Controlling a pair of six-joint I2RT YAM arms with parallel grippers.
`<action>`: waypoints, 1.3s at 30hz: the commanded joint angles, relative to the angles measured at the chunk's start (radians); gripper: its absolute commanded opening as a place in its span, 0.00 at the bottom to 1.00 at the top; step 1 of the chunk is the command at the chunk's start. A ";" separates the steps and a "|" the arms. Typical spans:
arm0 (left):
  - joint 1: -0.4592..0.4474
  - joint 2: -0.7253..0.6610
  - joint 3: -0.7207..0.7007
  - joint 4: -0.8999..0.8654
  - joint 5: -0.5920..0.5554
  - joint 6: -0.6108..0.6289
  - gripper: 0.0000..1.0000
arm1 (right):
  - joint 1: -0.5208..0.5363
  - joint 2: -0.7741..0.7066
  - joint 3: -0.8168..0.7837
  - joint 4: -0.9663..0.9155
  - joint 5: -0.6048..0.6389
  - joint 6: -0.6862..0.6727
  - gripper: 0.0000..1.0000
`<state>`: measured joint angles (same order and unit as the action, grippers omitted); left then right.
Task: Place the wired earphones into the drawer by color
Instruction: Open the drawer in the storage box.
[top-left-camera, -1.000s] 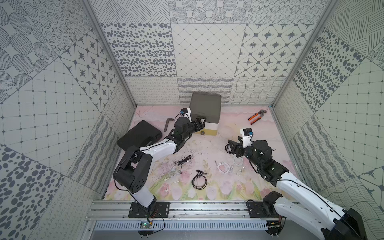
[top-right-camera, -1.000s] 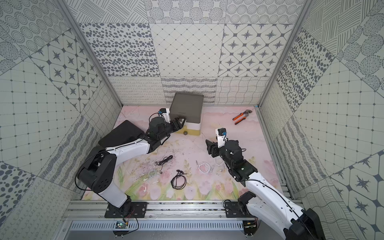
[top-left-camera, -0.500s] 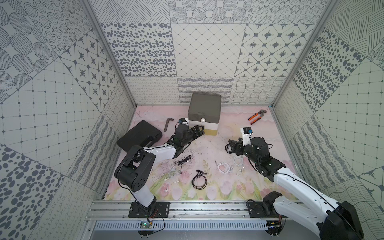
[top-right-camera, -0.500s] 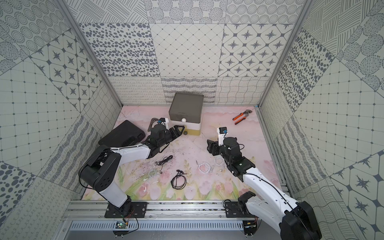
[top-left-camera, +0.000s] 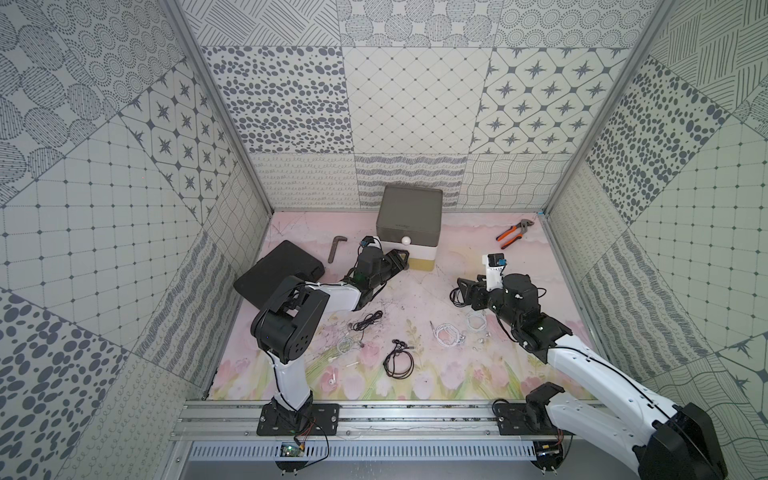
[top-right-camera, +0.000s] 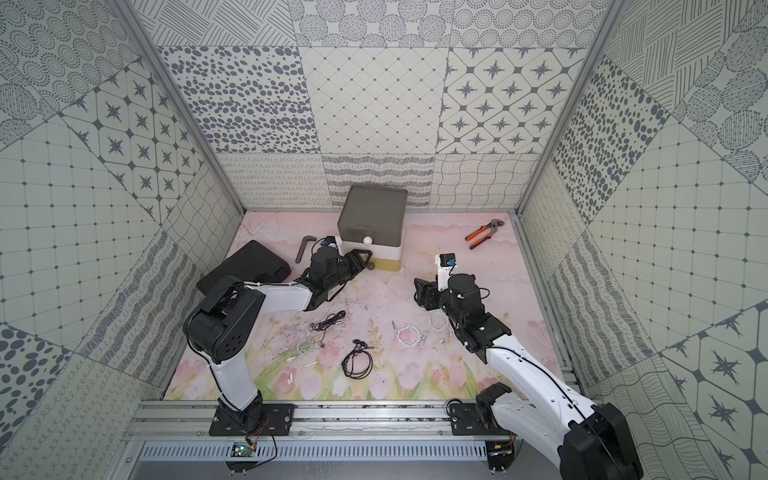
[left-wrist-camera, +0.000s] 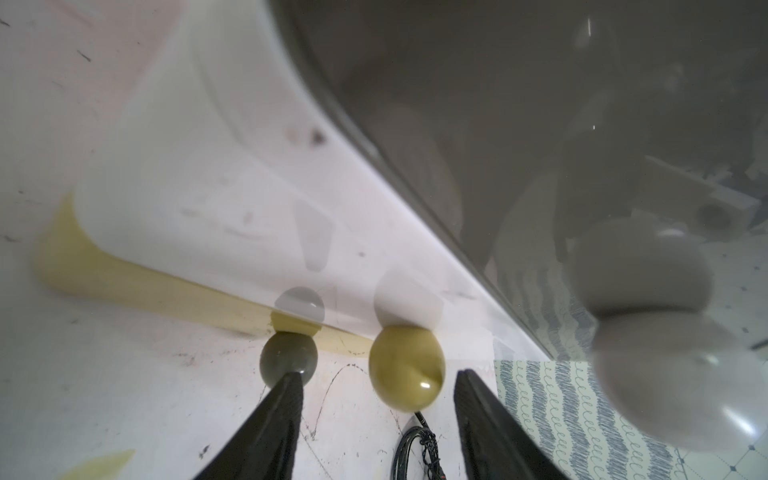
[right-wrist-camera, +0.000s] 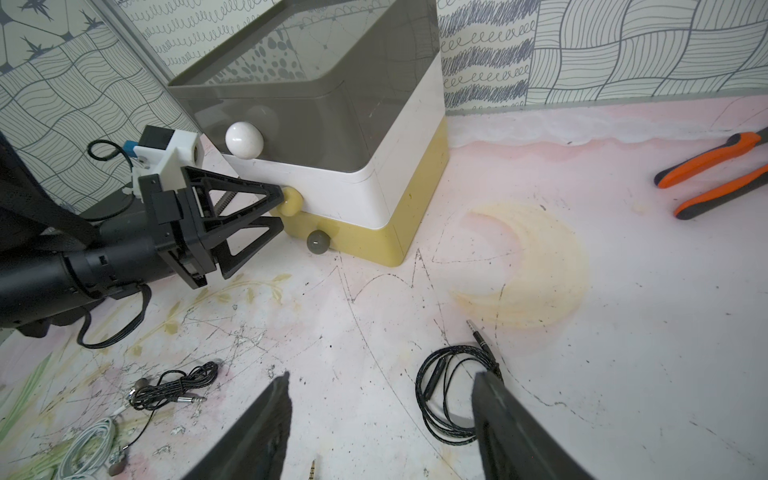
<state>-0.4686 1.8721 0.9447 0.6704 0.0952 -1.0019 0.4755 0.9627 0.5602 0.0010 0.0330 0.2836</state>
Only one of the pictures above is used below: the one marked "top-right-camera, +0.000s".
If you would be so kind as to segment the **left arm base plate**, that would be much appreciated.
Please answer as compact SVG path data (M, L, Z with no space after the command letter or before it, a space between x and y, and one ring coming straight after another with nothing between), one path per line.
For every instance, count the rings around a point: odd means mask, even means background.
M288 436L295 409L294 404L267 403L237 412L219 402L208 434L212 437L234 437L261 432L267 436Z

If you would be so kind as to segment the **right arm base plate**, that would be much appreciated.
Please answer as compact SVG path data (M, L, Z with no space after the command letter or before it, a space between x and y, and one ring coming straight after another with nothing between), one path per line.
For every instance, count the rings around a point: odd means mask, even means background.
M451 423L454 436L498 435L511 436L512 433L502 428L494 417L492 406L504 394L512 389L497 382L476 397L474 403L465 403L459 399L451 399L445 405L446 413Z

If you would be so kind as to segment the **white drawer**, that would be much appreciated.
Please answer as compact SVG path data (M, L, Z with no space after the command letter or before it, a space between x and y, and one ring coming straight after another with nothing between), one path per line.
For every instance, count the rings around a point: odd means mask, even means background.
M402 245L400 246L388 246L388 245L379 245L379 244L367 245L359 242L344 241L342 243L343 253L346 254L351 250L370 251L372 253L373 259L378 259L378 260L400 261L403 255Z

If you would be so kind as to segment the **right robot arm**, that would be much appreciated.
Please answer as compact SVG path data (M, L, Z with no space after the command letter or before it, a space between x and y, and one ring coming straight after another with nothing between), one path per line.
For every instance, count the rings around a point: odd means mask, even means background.
M459 342L506 378L476 397L487 430L501 429L534 447L564 479L640 479L643 467L624 414L579 394L541 362L483 304L471 274L414 281L414 300L441 310Z

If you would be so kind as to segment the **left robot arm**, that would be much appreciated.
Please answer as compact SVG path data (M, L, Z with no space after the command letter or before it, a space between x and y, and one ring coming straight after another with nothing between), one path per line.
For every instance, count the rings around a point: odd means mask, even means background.
M332 243L311 256L302 275L288 283L256 283L228 275L185 321L189 348L206 360L219 390L219 417L252 431L263 417L263 397L246 364L244 348L261 314L313 311L331 301L369 268L373 253L340 252Z

